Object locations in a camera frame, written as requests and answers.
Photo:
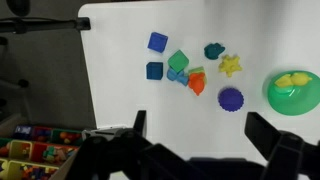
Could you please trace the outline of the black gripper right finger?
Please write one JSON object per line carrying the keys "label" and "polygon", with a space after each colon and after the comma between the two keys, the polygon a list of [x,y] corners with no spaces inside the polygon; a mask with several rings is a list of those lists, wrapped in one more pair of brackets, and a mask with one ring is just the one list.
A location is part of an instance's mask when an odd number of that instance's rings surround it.
{"label": "black gripper right finger", "polygon": [[244,133],[263,158],[269,161],[281,133],[257,112],[248,112]]}

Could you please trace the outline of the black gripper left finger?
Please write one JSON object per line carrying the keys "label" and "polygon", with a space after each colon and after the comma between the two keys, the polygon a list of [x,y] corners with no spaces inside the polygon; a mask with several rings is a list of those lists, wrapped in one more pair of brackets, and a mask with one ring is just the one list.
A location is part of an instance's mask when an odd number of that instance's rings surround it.
{"label": "black gripper left finger", "polygon": [[137,133],[139,133],[142,137],[146,136],[146,119],[147,119],[147,111],[139,110],[135,118],[133,129]]}

